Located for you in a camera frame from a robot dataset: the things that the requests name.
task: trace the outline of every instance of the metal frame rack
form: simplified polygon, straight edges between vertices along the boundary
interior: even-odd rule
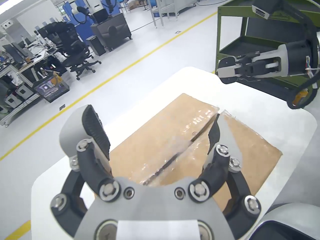
[[[266,52],[270,50],[277,49],[280,44],[283,42],[273,41],[268,39],[262,39],[258,37],[247,36],[247,23],[248,18],[261,18],[260,16],[256,15],[252,11],[252,1],[253,0],[232,0],[224,5],[218,7],[218,15],[217,15],[217,49],[216,49],[216,67],[215,70],[218,68],[219,60],[227,56],[240,56],[250,52],[260,51]],[[287,0],[301,12],[306,14],[314,23],[316,27],[320,27],[320,9],[317,8],[315,5],[311,4],[305,0]],[[236,16],[242,17],[242,24],[241,24],[241,32],[240,37],[238,37],[235,41],[231,42],[226,47],[220,49],[220,35],[221,35],[221,17],[222,16]],[[292,17],[282,13],[282,12],[275,12],[271,19],[280,20],[280,21],[287,21],[297,23],[295,19]],[[265,79],[267,83],[272,85],[276,85],[281,87],[282,89],[292,90],[302,83],[304,83],[309,77],[308,76],[293,76],[293,77],[276,77],[276,78],[268,78]],[[247,84],[245,81],[241,81],[242,83],[253,87],[252,85]],[[308,94],[311,94],[312,87],[308,89]]]
[[[13,72],[13,73],[17,74],[18,70],[14,66],[9,65],[0,71],[0,78],[3,77],[4,75],[8,74],[9,72]],[[22,81],[24,81],[26,84],[28,84],[30,87],[32,87],[32,85],[33,85],[32,82],[29,81],[25,76],[23,76],[22,74],[19,74],[18,76],[20,77],[20,79]],[[27,100],[25,100],[23,103],[21,103],[19,106],[14,108],[7,116],[3,117],[0,120],[0,125],[7,127],[9,125],[8,120],[10,120],[15,114],[17,114],[19,111],[21,111],[23,108],[25,108],[30,103],[32,103],[38,97],[40,97],[40,95],[35,93],[31,97],[29,97]]]

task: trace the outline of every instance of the computer monitor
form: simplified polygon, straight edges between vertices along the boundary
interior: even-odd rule
[[[24,56],[24,57],[28,57],[28,56],[29,56],[17,43],[12,42],[11,44],[15,47],[16,50],[19,51],[19,53],[20,53],[22,56]]]
[[[20,55],[20,53],[14,48],[13,45],[9,44],[9,45],[3,45],[2,46],[5,51],[7,51],[7,53],[10,54],[11,57],[13,57],[13,59],[15,60],[15,62],[20,63],[20,62],[24,62],[23,57]]]
[[[18,43],[18,45],[19,45],[19,47],[21,47],[21,48],[25,48],[25,47],[26,47],[26,45],[25,45],[25,43],[24,43],[23,41],[20,41],[20,42]]]
[[[44,39],[48,37],[48,32],[45,29],[45,26],[37,30],[40,36],[42,36]]]

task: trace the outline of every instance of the white table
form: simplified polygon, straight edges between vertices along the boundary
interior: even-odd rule
[[[181,93],[218,106],[220,111],[226,109],[282,151],[283,156],[256,194],[262,205],[260,219],[297,166],[317,128],[316,120],[309,112],[291,110],[284,101],[264,92],[239,83],[225,85],[214,74],[188,67],[162,83],[131,111],[104,127],[111,150]],[[51,200],[60,193],[69,171],[69,159],[64,157],[34,182],[31,194],[33,240],[71,239],[60,228],[49,209]],[[81,196],[89,207],[94,197],[86,185]]]
[[[21,74],[22,72],[26,71],[27,69],[31,68],[32,74],[35,78],[36,81],[39,80],[36,71],[34,69],[34,65],[36,65],[37,63],[39,63],[40,61],[50,57],[53,53],[48,53],[47,49],[42,50],[41,52],[38,53],[38,57],[33,59],[33,62],[29,63],[29,64],[25,64],[22,66],[22,68],[20,68],[17,72],[17,75]]]

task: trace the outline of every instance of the cardboard box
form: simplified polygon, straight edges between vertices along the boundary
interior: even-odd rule
[[[177,152],[183,153],[150,186],[172,184],[183,177],[198,178],[209,150],[208,132],[204,130],[219,109],[186,94],[177,97],[110,153],[114,177],[127,177],[142,184]],[[282,153],[252,129],[221,113],[242,153],[241,172],[251,194],[255,195],[280,159]],[[214,195],[221,210],[231,198],[226,183]]]

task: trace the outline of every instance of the shelving unit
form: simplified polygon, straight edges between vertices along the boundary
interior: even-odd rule
[[[261,18],[252,11],[252,1],[253,0],[232,0],[224,5],[218,7],[217,15],[217,49],[216,49],[216,67],[218,68],[219,60],[228,56],[240,56],[250,52],[260,51],[266,52],[270,50],[275,50],[283,42],[273,41],[268,39],[262,39],[258,37],[251,37],[246,35],[247,22],[249,17]],[[320,9],[315,5],[311,4],[306,0],[286,0],[302,13],[306,14],[314,23],[315,26],[320,27]],[[222,16],[235,16],[242,17],[241,32],[240,37],[235,41],[231,42],[226,47],[220,50],[220,35],[221,35],[221,17]],[[286,15],[283,12],[275,12],[270,19],[294,22],[298,23],[292,17]],[[263,79],[263,83],[269,83],[272,85],[277,85],[281,88],[292,90],[304,83],[309,77],[308,76],[293,76],[293,77],[276,77]],[[247,82],[241,80],[241,83],[246,85]]]

